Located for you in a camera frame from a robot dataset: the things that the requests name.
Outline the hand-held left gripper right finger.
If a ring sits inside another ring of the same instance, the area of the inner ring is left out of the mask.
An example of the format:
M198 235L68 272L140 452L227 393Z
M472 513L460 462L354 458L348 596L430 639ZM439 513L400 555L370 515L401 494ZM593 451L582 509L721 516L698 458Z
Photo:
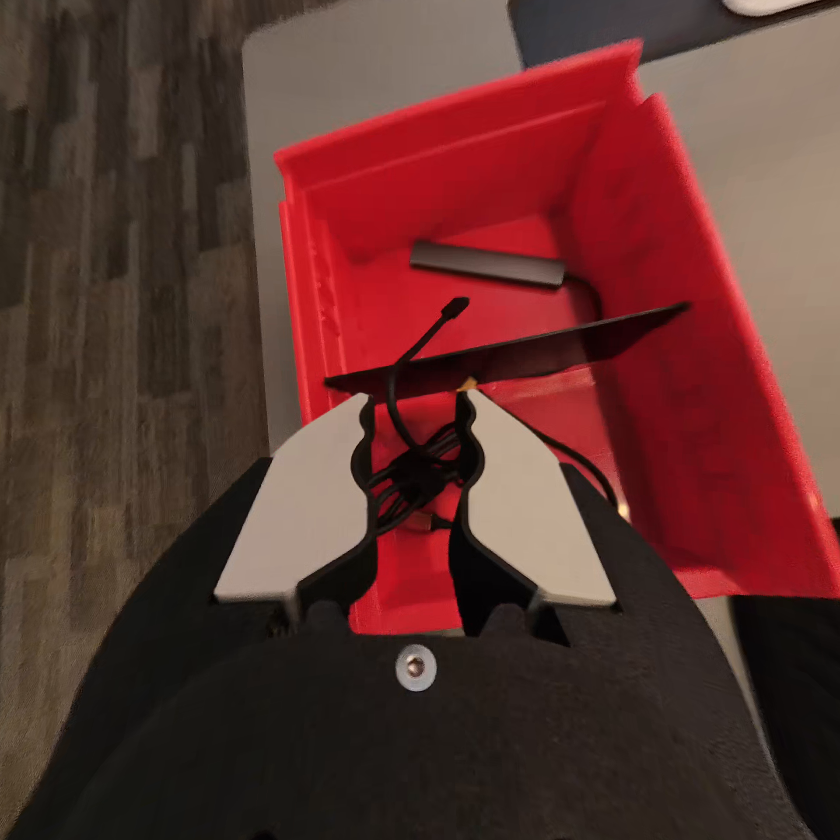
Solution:
M461 529L503 601L611 608L617 604L563 465L536 432L476 388L458 393L468 467Z

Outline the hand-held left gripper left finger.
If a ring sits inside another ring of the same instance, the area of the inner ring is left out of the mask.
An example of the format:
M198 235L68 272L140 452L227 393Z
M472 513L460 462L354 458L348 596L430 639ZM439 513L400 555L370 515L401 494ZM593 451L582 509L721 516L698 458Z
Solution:
M351 607L377 575L375 403L358 394L278 448L214 589L219 602Z

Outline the grey usb hub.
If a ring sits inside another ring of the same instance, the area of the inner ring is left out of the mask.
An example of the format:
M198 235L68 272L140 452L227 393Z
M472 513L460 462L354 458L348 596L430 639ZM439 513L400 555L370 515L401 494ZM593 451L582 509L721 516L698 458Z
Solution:
M409 256L410 267L503 284L559 291L572 286L587 292L595 320L603 319L603 303L592 283L569 272L561 259L418 241Z

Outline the black bin divider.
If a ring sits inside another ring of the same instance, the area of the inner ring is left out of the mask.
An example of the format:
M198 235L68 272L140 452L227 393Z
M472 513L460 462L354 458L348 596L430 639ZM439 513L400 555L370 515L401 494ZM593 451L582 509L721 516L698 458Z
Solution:
M457 390L472 378L480 385L554 375L609 361L650 333L688 312L690 303L642 311L507 342L410 360L395 378L398 400Z

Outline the dark cloth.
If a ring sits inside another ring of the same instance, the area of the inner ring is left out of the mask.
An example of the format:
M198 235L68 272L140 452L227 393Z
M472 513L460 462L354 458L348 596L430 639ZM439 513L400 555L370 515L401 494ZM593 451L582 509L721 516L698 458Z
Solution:
M839 837L839 606L836 521L824 540L783 526L763 539L744 593L729 598L732 647L791 802L814 838Z

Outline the black desk mat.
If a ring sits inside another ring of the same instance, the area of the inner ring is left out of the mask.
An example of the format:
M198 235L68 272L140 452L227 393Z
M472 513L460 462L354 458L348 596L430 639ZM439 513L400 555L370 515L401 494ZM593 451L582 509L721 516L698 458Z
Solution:
M513 32L526 68L639 39L642 63L714 45L838 7L794 2L771 14L741 14L719 1L514 1Z

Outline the white flat object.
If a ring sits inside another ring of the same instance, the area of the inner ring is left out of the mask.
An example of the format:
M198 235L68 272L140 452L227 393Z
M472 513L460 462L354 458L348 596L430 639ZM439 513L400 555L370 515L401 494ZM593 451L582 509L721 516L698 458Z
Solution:
M800 13L818 4L834 1L721 1L730 12L746 18L768 18L787 13Z

